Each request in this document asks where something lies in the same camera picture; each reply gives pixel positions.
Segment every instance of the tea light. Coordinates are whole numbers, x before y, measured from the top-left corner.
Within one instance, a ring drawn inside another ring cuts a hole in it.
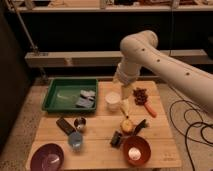
[[[141,152],[138,148],[132,147],[129,149],[128,155],[132,160],[139,160],[141,157]]]

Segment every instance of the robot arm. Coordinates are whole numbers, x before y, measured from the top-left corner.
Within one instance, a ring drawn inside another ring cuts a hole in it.
[[[120,44],[124,57],[116,71],[118,80],[124,85],[134,82],[143,66],[213,114],[213,75],[161,53],[157,44],[157,35],[149,30],[125,37]]]

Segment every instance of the floor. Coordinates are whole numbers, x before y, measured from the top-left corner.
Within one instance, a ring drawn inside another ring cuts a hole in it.
[[[190,171],[192,166],[189,161],[189,157],[186,152],[186,146],[184,144],[184,136],[180,135],[172,125],[169,108],[180,97],[164,83],[157,84],[163,106],[168,120],[171,125],[171,129],[182,159],[181,168],[164,168],[162,171]],[[44,95],[41,95],[41,91],[47,89],[47,86],[33,85],[29,94],[26,97],[22,110],[16,120],[11,135],[6,143],[6,146],[0,156],[0,171],[25,171],[25,163],[29,154],[30,147],[32,145],[36,129],[40,118],[42,116],[41,104]],[[174,105],[172,118],[178,129],[182,132],[186,132],[188,127],[184,120],[184,111],[189,107],[185,103],[179,102]],[[212,124],[213,120],[206,114],[202,114],[203,120],[206,123]],[[200,121],[198,115],[191,111],[187,112],[187,120],[190,123]],[[200,128],[193,128],[189,135],[191,138],[201,140]],[[204,130],[205,138],[213,142],[212,129],[207,128]],[[190,140],[187,141],[189,150],[194,161],[196,171],[212,171],[213,170],[213,148],[203,144],[198,144]]]

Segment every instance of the cable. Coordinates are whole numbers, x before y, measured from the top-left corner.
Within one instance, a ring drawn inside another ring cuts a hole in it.
[[[175,102],[173,102],[173,103],[171,104],[171,106],[170,106],[170,108],[169,108],[170,120],[171,120],[171,123],[172,123],[172,125],[174,126],[174,128],[175,128],[181,135],[183,135],[183,136],[185,137],[185,146],[186,146],[187,154],[188,154],[188,156],[189,156],[189,160],[190,160],[190,163],[191,163],[191,166],[192,166],[192,170],[195,171],[194,162],[193,162],[192,156],[191,156],[191,154],[190,154],[190,150],[189,150],[189,147],[188,147],[188,141],[187,141],[187,140],[191,140],[191,141],[194,141],[194,142],[197,142],[197,143],[201,143],[201,144],[205,144],[205,145],[207,145],[207,146],[213,147],[213,142],[209,141],[209,140],[205,137],[205,135],[204,135],[204,130],[205,130],[205,129],[210,128],[211,130],[213,130],[213,124],[208,124],[208,123],[205,123],[205,122],[203,121],[203,118],[202,118],[201,113],[203,113],[203,114],[205,113],[205,114],[206,114],[206,112],[205,112],[204,110],[200,109],[199,106],[198,106],[197,104],[195,104],[195,103],[193,103],[193,102],[191,102],[191,101],[185,100],[174,88],[172,88],[171,86],[169,86],[169,87],[170,87],[170,88],[177,94],[177,96],[181,99],[181,100],[177,100],[177,101],[175,101]],[[185,112],[184,112],[184,120],[185,120],[186,123],[189,125],[188,128],[187,128],[187,130],[186,130],[186,133],[181,132],[181,131],[177,128],[177,126],[175,125],[175,123],[174,123],[174,121],[173,121],[172,109],[173,109],[173,107],[174,107],[176,104],[178,104],[178,103],[185,103],[185,104],[189,105],[189,107],[190,107],[189,109],[185,110]],[[186,119],[186,114],[187,114],[188,112],[190,112],[190,111],[195,111],[195,112],[198,114],[198,116],[199,116],[199,118],[200,118],[200,121],[194,122],[194,123],[191,123],[191,124],[190,124],[190,122]],[[196,139],[191,138],[191,137],[188,136],[189,131],[190,131],[190,129],[191,129],[192,127],[194,127],[194,128],[201,128],[201,129],[200,129],[200,136],[201,136],[201,139],[202,139],[203,141],[199,141],[199,140],[196,140]]]

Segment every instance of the plastic tray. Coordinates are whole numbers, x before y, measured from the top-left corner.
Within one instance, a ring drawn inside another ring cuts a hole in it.
[[[81,90],[95,91],[95,102],[91,108],[76,107]],[[97,105],[98,81],[97,79],[55,78],[51,81],[45,96],[42,110],[49,113],[84,113],[94,112]]]

